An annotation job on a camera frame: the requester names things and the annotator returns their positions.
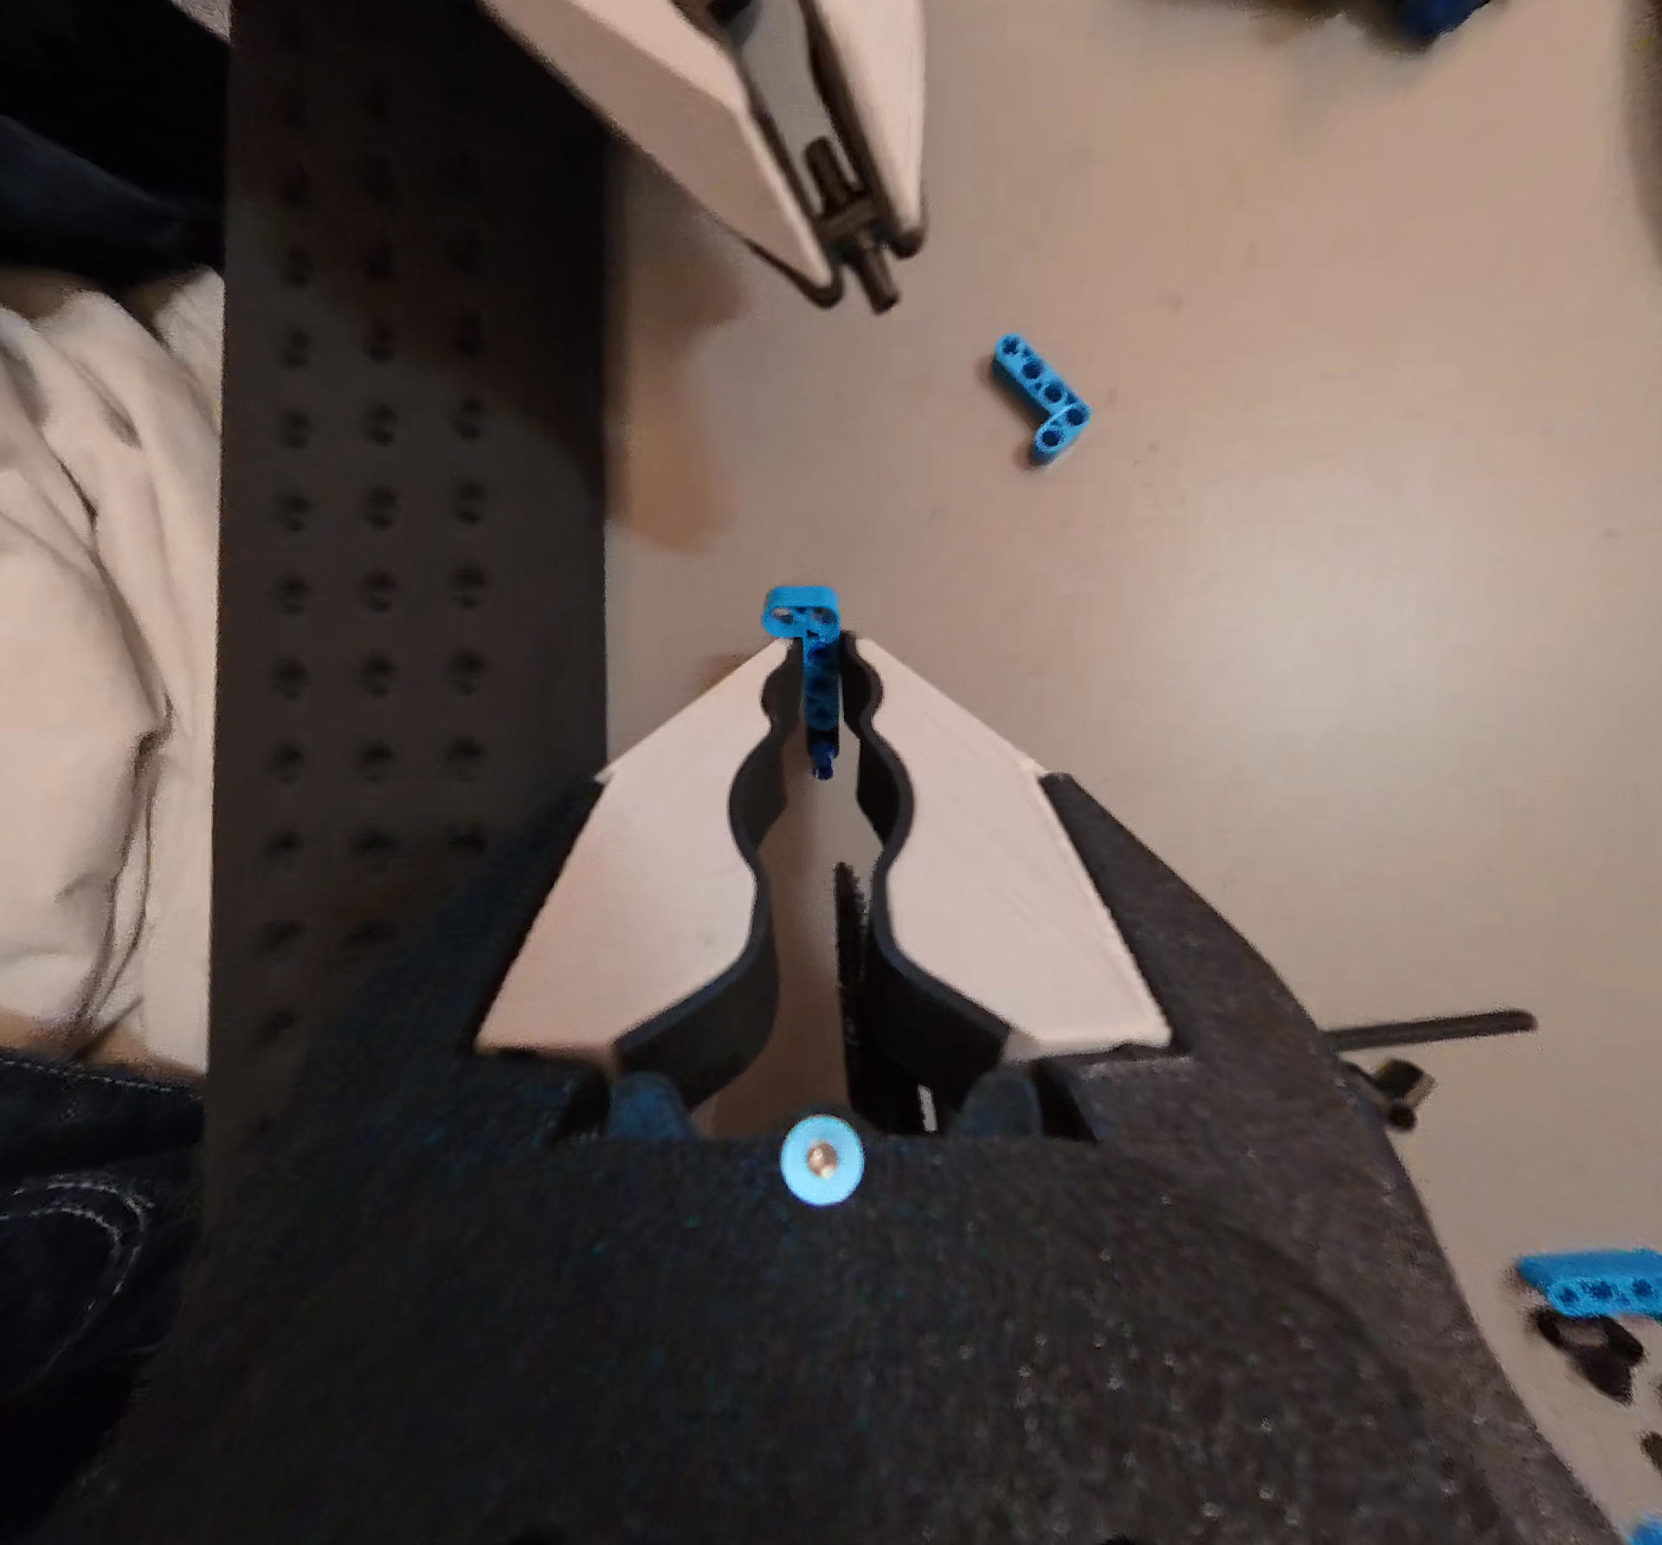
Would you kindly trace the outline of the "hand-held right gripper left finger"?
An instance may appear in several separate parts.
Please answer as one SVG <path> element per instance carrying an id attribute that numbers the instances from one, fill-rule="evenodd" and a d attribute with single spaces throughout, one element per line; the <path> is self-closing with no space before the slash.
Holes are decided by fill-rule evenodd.
<path id="1" fill-rule="evenodd" d="M 594 777 L 479 1053 L 653 1073 L 692 1110 L 758 1059 L 779 996 L 761 845 L 795 726 L 797 651 L 767 642 Z"/>

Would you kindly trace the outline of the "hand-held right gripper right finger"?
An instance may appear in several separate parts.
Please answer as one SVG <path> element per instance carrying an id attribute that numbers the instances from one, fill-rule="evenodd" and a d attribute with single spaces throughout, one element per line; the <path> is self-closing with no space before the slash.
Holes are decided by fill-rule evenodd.
<path id="1" fill-rule="evenodd" d="M 834 870 L 852 1114 L 1089 1137 L 1069 1080 L 1171 1057 L 1171 1018 L 1069 834 L 1066 779 L 874 640 L 843 640 L 840 667 L 877 838 L 866 875 Z"/>

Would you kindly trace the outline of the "small black brick pin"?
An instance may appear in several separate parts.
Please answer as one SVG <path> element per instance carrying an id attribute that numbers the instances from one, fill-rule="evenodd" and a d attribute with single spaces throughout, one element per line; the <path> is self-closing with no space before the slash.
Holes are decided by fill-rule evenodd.
<path id="1" fill-rule="evenodd" d="M 808 174 L 820 197 L 818 231 L 834 261 L 858 281 L 872 313 L 882 315 L 898 302 L 888 261 L 888 236 L 879 202 L 842 163 L 827 137 L 817 137 L 804 151 Z"/>

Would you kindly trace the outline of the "blue L-shaped brick beam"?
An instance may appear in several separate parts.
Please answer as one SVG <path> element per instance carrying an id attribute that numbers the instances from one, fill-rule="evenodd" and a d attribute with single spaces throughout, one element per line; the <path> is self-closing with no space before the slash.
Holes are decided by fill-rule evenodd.
<path id="1" fill-rule="evenodd" d="M 996 338 L 991 370 L 1030 418 L 1028 462 L 1035 469 L 1069 453 L 1091 427 L 1091 405 L 1021 332 Z"/>
<path id="2" fill-rule="evenodd" d="M 781 583 L 763 599 L 761 624 L 801 644 L 806 752 L 813 777 L 829 783 L 842 744 L 842 599 L 829 585 Z"/>

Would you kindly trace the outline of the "person's left forearm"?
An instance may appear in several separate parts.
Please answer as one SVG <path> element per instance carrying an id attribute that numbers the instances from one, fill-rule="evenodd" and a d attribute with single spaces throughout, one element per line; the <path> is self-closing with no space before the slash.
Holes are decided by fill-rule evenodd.
<path id="1" fill-rule="evenodd" d="M 3 265 L 220 270 L 228 62 L 172 0 L 2 0 Z"/>

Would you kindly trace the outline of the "grey desk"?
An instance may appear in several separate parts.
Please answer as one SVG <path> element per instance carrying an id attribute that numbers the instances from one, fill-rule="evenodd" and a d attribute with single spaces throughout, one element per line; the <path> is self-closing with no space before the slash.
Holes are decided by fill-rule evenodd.
<path id="1" fill-rule="evenodd" d="M 1532 1408 L 1523 1253 L 1658 1246 L 1658 16 L 1425 55 L 1263 0 L 927 0 L 922 254 L 815 309 L 610 165 L 608 745 L 779 582 L 1089 788 L 1331 1025 Z M 1018 331 L 1091 405 L 1028 462 Z"/>

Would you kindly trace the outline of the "black perforated panel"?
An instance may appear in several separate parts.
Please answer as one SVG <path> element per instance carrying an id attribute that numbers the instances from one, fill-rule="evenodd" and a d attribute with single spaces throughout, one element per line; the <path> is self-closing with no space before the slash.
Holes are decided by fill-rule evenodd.
<path id="1" fill-rule="evenodd" d="M 610 149 L 477 0 L 233 0 L 213 1199 L 605 758 Z"/>

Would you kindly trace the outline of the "white shirt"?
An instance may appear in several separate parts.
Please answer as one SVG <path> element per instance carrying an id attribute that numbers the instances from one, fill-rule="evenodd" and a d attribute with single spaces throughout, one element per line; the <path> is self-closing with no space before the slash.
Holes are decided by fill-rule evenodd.
<path id="1" fill-rule="evenodd" d="M 5 268 L 3 1043 L 210 1053 L 224 283 Z"/>

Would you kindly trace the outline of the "dark denim garment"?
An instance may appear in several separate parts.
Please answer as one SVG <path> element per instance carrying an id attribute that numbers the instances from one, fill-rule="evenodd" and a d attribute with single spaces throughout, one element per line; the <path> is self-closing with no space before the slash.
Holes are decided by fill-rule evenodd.
<path id="1" fill-rule="evenodd" d="M 5 1459 L 99 1432 L 165 1345 L 203 1133 L 196 1084 L 3 1050 Z"/>

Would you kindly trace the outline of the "light blue brick connector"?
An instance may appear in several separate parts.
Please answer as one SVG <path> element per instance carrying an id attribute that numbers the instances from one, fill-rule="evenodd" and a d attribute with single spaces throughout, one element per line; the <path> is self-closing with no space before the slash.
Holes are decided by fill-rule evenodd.
<path id="1" fill-rule="evenodd" d="M 1514 1269 L 1566 1319 L 1660 1319 L 1656 1249 L 1537 1253 L 1518 1258 Z"/>

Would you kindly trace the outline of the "pile of small brick pieces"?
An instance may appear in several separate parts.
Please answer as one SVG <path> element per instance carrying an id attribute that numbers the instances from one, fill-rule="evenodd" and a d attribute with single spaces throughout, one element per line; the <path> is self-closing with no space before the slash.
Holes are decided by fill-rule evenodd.
<path id="1" fill-rule="evenodd" d="M 1660 1319 L 1566 1319 L 1519 1279 L 1514 1263 L 1511 1281 L 1532 1354 L 1530 1399 L 1550 1450 L 1621 1541 L 1658 1541 Z"/>

